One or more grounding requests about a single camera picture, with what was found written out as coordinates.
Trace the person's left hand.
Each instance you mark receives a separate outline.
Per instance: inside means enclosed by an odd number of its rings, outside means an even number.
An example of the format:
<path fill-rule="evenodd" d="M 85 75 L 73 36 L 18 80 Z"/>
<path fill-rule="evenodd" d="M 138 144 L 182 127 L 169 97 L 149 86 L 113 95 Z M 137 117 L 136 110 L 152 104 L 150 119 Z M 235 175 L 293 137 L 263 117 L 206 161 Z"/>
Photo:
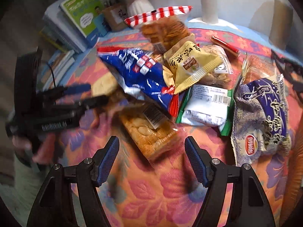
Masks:
<path fill-rule="evenodd" d="M 71 151 L 82 147 L 85 142 L 89 141 L 88 132 L 101 131 L 101 124 L 104 123 L 103 117 L 106 114 L 98 113 L 96 110 L 86 111 L 80 119 L 80 126 L 76 129 L 69 129 L 59 133 L 47 133 L 43 142 L 38 146 L 38 151 L 33 153 L 31 160 L 40 165 L 49 165 L 54 162 L 55 146 L 63 144 L 68 146 Z"/>

